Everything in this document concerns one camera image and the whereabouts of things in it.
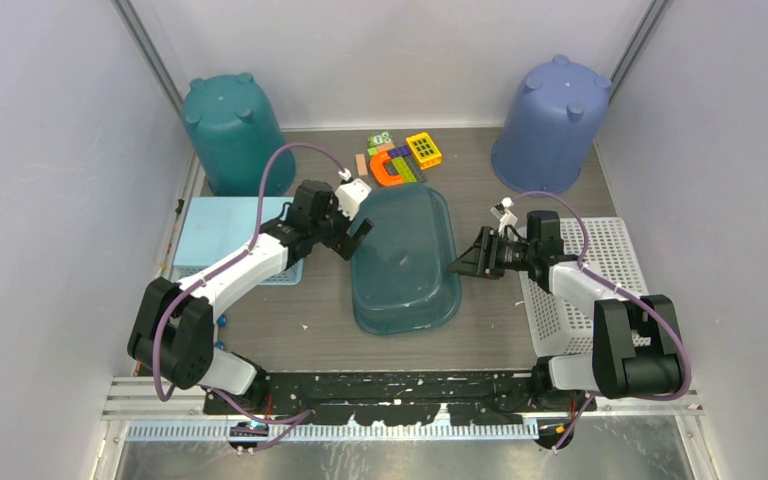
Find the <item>vertical metal post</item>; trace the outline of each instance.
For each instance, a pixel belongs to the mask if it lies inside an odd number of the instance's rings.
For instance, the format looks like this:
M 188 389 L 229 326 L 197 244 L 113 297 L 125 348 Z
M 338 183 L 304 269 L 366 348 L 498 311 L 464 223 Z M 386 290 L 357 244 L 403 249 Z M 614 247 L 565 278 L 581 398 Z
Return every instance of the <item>vertical metal post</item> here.
M 623 81 L 625 81 L 625 77 L 628 75 L 634 62 L 637 61 L 637 57 L 640 55 L 643 47 L 648 43 L 652 32 L 655 31 L 655 28 L 660 23 L 667 7 L 671 4 L 672 0 L 652 0 L 649 4 L 649 8 L 640 20 L 640 24 L 637 26 L 634 35 L 632 35 L 631 41 L 625 49 L 625 53 L 623 53 L 620 62 L 617 64 L 617 68 L 611 75 L 611 82 L 613 83 L 613 88 L 611 89 L 611 101 L 614 100 L 617 91 L 620 86 L 622 86 Z
M 160 58 L 160 54 L 157 52 L 154 43 L 151 41 L 148 32 L 145 29 L 145 25 L 140 20 L 140 16 L 137 11 L 134 10 L 134 6 L 131 4 L 131 0 L 111 0 L 113 6 L 119 12 L 122 17 L 122 21 L 131 35 L 134 37 L 137 47 L 146 59 L 149 67 L 151 68 L 154 77 L 169 99 L 169 103 L 172 104 L 172 108 L 175 112 L 181 113 L 181 107 L 184 104 L 184 99 L 181 97 L 181 92 L 175 87 L 175 82 L 172 80 L 172 76 L 169 74 L 169 70 L 166 69 L 166 65 L 163 64 L 163 60 Z

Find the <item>teal plastic container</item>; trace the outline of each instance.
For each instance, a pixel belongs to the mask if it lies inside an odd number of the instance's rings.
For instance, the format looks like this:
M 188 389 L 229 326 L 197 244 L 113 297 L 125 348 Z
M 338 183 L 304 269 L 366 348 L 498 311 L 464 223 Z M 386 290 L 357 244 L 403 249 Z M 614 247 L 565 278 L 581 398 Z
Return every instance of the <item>teal plastic container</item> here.
M 266 162 L 286 142 L 254 77 L 241 73 L 193 80 L 181 118 L 213 194 L 257 195 Z M 286 192 L 295 174 L 293 154 L 282 153 L 269 172 L 266 196 Z
M 461 281 L 449 273 L 455 240 L 446 201 L 410 183 L 373 191 L 357 225 L 374 224 L 352 257 L 355 321 L 375 335 L 392 335 L 448 322 L 461 305 Z

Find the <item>blue bin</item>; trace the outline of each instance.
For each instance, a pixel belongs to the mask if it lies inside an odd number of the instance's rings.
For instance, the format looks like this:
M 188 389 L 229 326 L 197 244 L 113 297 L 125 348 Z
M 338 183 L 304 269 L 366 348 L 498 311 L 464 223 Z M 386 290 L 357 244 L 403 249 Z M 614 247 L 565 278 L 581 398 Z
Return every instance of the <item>blue bin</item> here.
M 193 80 L 181 117 L 213 194 L 257 195 L 266 162 L 285 142 L 269 99 L 252 75 Z M 282 153 L 266 180 L 266 196 L 286 192 L 295 174 L 293 154 Z
M 569 189 L 605 118 L 610 92 L 610 80 L 564 55 L 532 70 L 493 145 L 499 180 L 518 192 Z

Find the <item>gray table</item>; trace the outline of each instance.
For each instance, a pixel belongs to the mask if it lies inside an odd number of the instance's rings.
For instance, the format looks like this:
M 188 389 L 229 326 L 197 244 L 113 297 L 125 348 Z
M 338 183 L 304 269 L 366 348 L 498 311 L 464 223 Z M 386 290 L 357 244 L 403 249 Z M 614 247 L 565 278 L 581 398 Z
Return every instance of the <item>gray table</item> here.
M 404 141 L 415 130 L 391 130 Z M 491 206 L 512 194 L 490 166 L 490 150 L 498 129 L 429 130 L 443 152 L 443 163 L 426 170 L 427 185 L 449 205 L 458 252 L 469 246 L 482 225 L 496 221 Z M 311 142 L 327 148 L 355 170 L 354 156 L 366 151 L 373 131 L 288 133 L 287 141 Z M 296 181 L 337 181 L 334 165 L 320 154 L 296 150 Z M 564 194 L 585 216 L 613 216 L 614 208 L 591 153 L 581 177 Z M 549 199 L 524 199 L 515 212 L 535 208 L 566 212 Z M 249 357 L 267 370 L 471 370 L 530 368 L 536 356 L 526 320 L 520 281 L 509 274 L 497 281 L 463 278 L 463 302 L 446 325 L 430 330 L 377 337 L 358 328 L 352 316 L 348 262 L 316 247 L 305 259 L 297 286 L 259 286 L 228 309 L 228 326 L 219 338 L 227 349 Z

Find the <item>plastic lid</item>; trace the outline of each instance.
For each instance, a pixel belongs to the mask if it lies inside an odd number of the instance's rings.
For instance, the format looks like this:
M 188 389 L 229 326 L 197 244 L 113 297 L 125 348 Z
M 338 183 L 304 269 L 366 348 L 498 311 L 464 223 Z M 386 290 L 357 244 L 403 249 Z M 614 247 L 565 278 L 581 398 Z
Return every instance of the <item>plastic lid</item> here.
M 461 304 L 449 209 L 433 189 L 411 183 L 379 189 L 358 221 L 374 227 L 352 257 L 352 306 L 365 331 L 391 335 L 443 325 Z

